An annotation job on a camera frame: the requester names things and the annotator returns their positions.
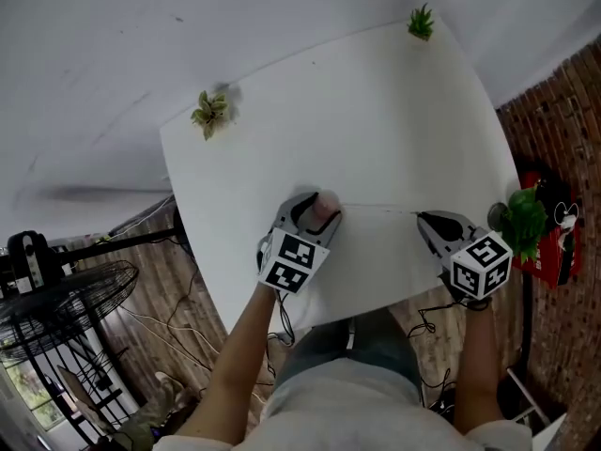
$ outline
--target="white shirt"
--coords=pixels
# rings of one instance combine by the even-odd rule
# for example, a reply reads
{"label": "white shirt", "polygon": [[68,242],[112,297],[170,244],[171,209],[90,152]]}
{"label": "white shirt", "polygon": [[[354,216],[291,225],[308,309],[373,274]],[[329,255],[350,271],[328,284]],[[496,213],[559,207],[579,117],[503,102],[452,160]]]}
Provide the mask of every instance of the white shirt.
{"label": "white shirt", "polygon": [[418,391],[388,369],[348,359],[301,372],[267,402],[261,423],[231,444],[166,436],[156,451],[269,450],[501,450],[528,451],[532,433],[512,421],[495,421],[461,435],[420,405]]}

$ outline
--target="brick wall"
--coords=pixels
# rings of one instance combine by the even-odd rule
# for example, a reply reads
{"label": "brick wall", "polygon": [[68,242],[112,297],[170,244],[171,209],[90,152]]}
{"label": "brick wall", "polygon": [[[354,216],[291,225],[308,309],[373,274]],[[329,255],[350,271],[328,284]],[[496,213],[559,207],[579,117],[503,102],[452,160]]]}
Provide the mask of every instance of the brick wall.
{"label": "brick wall", "polygon": [[534,284],[532,379],[568,408],[562,449],[583,449],[601,424],[601,38],[497,111],[514,159],[542,161],[578,195],[582,269],[569,284]]}

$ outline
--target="person's right arm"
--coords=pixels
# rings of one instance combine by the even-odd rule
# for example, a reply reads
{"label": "person's right arm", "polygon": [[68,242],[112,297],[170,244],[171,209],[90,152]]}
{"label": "person's right arm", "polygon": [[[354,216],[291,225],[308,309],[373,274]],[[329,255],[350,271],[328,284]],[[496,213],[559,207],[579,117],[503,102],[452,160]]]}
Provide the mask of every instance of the person's right arm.
{"label": "person's right arm", "polygon": [[492,306],[467,311],[455,394],[455,427],[466,434],[503,418],[497,402],[499,362]]}

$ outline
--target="white table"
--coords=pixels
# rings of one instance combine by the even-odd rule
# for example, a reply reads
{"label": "white table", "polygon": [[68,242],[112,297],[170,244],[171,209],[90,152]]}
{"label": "white table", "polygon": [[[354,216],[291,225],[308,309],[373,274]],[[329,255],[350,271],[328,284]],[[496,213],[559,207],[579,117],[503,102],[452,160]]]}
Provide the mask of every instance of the white table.
{"label": "white table", "polygon": [[[239,116],[208,142],[192,108],[161,129],[181,217],[228,331],[256,282],[257,242],[300,190],[335,191],[345,216],[315,279],[285,302],[296,328],[433,288],[439,270],[412,212],[461,212],[485,226],[489,207],[518,188],[495,111],[440,19],[429,42],[389,24],[238,86]],[[271,329],[282,329],[277,313]]]}

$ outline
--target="green plant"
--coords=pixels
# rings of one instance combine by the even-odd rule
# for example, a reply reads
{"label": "green plant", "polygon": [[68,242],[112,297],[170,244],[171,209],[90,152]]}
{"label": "green plant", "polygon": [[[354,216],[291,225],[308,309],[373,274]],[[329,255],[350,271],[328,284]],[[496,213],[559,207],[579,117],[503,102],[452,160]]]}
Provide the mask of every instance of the green plant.
{"label": "green plant", "polygon": [[538,242],[547,233],[546,222],[545,206],[536,200],[536,187],[512,194],[501,216],[501,234],[522,264],[536,260]]}
{"label": "green plant", "polygon": [[228,119],[228,107],[224,94],[218,94],[209,98],[206,91],[201,92],[198,97],[198,106],[192,112],[192,122],[203,129],[205,140],[209,140],[215,131]]}
{"label": "green plant", "polygon": [[418,39],[429,41],[432,36],[432,10],[425,11],[424,4],[422,8],[415,8],[411,12],[411,21],[409,22],[408,29],[411,35],[414,35]]}

